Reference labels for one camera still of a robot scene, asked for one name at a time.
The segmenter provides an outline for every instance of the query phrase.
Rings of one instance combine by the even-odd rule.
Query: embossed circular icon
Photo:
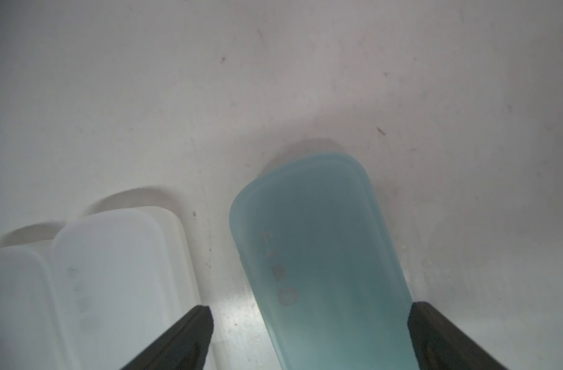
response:
[[[291,306],[298,300],[298,291],[288,286],[277,291],[277,298],[282,306]]]

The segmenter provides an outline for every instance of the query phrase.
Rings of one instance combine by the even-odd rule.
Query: white tabletop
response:
[[[563,369],[563,0],[0,2],[0,243],[174,209],[219,370],[279,368],[230,205],[326,149],[368,171],[416,300]]]

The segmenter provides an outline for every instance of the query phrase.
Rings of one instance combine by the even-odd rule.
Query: white silicone container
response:
[[[24,343],[1,344],[4,369],[119,370],[200,304],[181,223],[159,207],[93,214],[52,242],[1,249],[0,275],[13,297],[0,343]]]

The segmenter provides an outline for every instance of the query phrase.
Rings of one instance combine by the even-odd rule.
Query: blue silicone container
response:
[[[230,226],[283,369],[418,370],[411,296],[355,159],[318,154],[256,179]]]

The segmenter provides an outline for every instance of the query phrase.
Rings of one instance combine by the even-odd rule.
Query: plastic container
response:
[[[32,323],[27,330],[11,324],[16,313],[2,313],[0,335],[47,343],[40,353],[51,361],[33,366],[29,361],[38,354],[12,347],[0,356],[0,364],[24,358],[21,364],[29,366],[17,369],[118,370],[200,303],[184,231],[163,208],[93,214],[65,227],[46,246],[4,248],[0,259],[8,259],[9,253],[23,265],[23,260],[36,263],[6,268],[8,281],[41,283],[25,285],[6,306],[41,298],[34,301],[39,310],[21,311],[18,320]],[[39,311],[48,312],[45,323],[37,324]],[[41,340],[44,332],[53,335]],[[211,355],[205,368],[213,369]]]
[[[0,250],[0,369],[71,368],[47,263],[26,246]]]
[[[355,159],[319,154],[258,178],[230,224],[283,369],[418,369],[411,296]]]

